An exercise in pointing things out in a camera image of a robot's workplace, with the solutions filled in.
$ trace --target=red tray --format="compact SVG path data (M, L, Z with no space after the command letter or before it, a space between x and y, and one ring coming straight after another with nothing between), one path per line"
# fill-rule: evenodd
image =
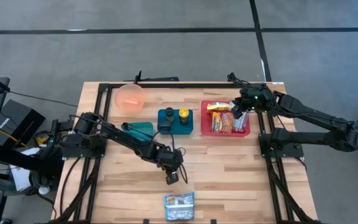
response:
M223 102L229 103L228 101L211 101L211 100L204 100L201 102L201 134L208 135L208 136L232 136L232 137L244 137L247 136L251 129L249 127L249 117L247 119L246 130L244 132L237 132L233 131L232 133L212 133L212 114L207 113L206 106L209 103L214 102Z

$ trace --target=yellow cable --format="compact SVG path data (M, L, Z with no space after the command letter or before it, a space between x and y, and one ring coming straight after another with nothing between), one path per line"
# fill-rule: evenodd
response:
M10 134L6 133L6 132L3 131L2 129L0 129L0 133L6 135L7 137L9 137L10 139L12 139L13 141L17 142L17 139L16 139L16 138L14 138L14 137L11 136Z
M67 134L68 131L60 131L59 134ZM36 138L38 145L45 144L49 140L49 136L46 137L37 137Z

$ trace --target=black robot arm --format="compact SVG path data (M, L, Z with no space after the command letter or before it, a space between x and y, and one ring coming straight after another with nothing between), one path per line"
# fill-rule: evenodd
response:
M69 134L61 143L63 147L82 147L94 150L103 139L110 139L132 149L142 160L156 164L167 174L167 184L178 181L177 170L183 163L180 150L171 149L170 146L150 141L141 141L130 134L117 129L115 125L102 122L100 115L95 113L82 113L73 129L75 134Z
M262 136L268 138L266 140L274 149L280 150L288 143L300 143L328 145L344 152L358 150L358 133L352 127L352 121L309 108L290 95L271 91L265 83L243 82L233 73L227 78L242 87L241 97L232 101L236 105L232 109L235 118L239 118L244 111L265 112L272 116L299 118L329 130L327 133L294 133L275 128L272 134Z

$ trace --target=orange bowl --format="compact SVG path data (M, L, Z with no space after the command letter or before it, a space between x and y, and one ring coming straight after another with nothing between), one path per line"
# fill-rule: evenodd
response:
M143 108L145 91L136 84L126 84L118 88L114 94L114 103L125 112L135 113Z

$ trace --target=wooden table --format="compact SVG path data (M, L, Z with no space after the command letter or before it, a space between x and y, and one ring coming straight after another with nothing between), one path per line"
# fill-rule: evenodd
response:
M77 115L94 110L98 82L84 83ZM281 84L268 83L269 88L285 93ZM123 122L150 121L157 128L157 111L172 107L189 108L194 112L194 130L190 135L175 135L176 147L186 148L184 166L189 183L182 179L173 185L165 183L165 173L156 165L142 161L128 148L108 141L101 161L92 223L151 223L165 222L163 198L166 195L195 192L194 223L275 223L265 159L260 155L257 135L259 122L250 114L251 133L244 138L202 136L200 132L200 102L229 101L239 96L236 88L145 88L147 93L141 114L125 114L112 102L108 122L117 127ZM292 119L282 118L285 127L294 131ZM169 136L158 135L156 141L171 144ZM62 180L74 159L65 162ZM302 164L293 158L283 158L288 188L300 207L311 218L317 218L308 178ZM78 191L83 159L69 176L64 192L63 209ZM63 181L60 182L55 208L58 210ZM285 206L279 193L282 217ZM88 196L85 196L81 217L85 217Z

